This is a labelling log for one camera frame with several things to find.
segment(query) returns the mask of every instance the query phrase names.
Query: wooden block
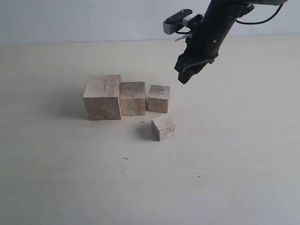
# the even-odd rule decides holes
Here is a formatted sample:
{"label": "wooden block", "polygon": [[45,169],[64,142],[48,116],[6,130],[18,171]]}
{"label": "wooden block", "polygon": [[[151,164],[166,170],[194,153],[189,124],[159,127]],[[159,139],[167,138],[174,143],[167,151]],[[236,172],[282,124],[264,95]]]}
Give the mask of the wooden block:
{"label": "wooden block", "polygon": [[122,116],[146,115],[145,82],[122,82],[120,106]]}
{"label": "wooden block", "polygon": [[154,118],[151,126],[153,133],[159,141],[175,134],[175,124],[167,114]]}
{"label": "wooden block", "polygon": [[170,87],[151,85],[148,97],[148,111],[167,113],[170,98]]}
{"label": "wooden block", "polygon": [[90,120],[120,120],[120,75],[90,76],[83,95]]}

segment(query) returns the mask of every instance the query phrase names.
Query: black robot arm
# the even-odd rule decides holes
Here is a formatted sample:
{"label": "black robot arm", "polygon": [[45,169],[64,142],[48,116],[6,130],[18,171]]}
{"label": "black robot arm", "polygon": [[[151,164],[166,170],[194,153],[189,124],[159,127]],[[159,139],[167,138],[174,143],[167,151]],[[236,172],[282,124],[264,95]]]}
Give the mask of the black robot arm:
{"label": "black robot arm", "polygon": [[[175,69],[183,84],[198,74],[208,63],[213,63],[219,48],[237,18],[254,9],[253,4],[280,6],[288,0],[212,0],[205,15],[194,14],[184,9],[164,21],[166,34],[186,34],[187,47],[178,57]],[[179,32],[183,27],[190,28],[189,33]]]}

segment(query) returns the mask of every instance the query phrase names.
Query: wood grain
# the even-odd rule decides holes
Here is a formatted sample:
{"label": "wood grain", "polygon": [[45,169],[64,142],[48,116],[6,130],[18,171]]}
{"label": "wood grain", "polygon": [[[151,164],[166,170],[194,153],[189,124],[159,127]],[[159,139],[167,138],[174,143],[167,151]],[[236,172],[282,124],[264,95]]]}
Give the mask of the wood grain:
{"label": "wood grain", "polygon": [[167,114],[152,119],[151,127],[159,141],[175,134],[175,124]]}
{"label": "wood grain", "polygon": [[169,98],[170,87],[151,85],[148,97],[148,111],[167,113]]}
{"label": "wood grain", "polygon": [[145,82],[122,82],[120,107],[122,116],[145,115]]}
{"label": "wood grain", "polygon": [[120,120],[120,75],[90,76],[83,95],[90,120]]}

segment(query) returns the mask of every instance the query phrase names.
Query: small wooden cube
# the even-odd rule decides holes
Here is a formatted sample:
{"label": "small wooden cube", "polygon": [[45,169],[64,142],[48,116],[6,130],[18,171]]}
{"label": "small wooden cube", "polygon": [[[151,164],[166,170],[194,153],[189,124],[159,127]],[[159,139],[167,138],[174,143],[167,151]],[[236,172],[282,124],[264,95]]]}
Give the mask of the small wooden cube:
{"label": "small wooden cube", "polygon": [[83,95],[90,120],[120,120],[120,75],[90,76]]}
{"label": "small wooden cube", "polygon": [[154,118],[151,126],[153,133],[159,141],[175,134],[175,124],[167,114]]}
{"label": "small wooden cube", "polygon": [[167,113],[170,98],[170,87],[151,85],[148,98],[148,111]]}
{"label": "small wooden cube", "polygon": [[122,116],[146,115],[145,82],[122,82],[120,106]]}

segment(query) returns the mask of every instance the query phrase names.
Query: wooden cube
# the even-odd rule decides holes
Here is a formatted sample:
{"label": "wooden cube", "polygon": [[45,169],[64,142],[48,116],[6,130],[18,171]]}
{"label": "wooden cube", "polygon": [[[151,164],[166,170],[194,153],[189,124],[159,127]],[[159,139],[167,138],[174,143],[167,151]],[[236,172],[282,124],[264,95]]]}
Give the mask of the wooden cube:
{"label": "wooden cube", "polygon": [[90,120],[120,120],[120,75],[90,76],[83,95]]}
{"label": "wooden cube", "polygon": [[122,116],[146,115],[145,82],[122,82],[120,106]]}
{"label": "wooden cube", "polygon": [[159,141],[175,134],[175,124],[167,114],[154,118],[151,126]]}
{"label": "wooden cube", "polygon": [[170,87],[151,85],[148,97],[148,111],[167,113],[170,98]]}

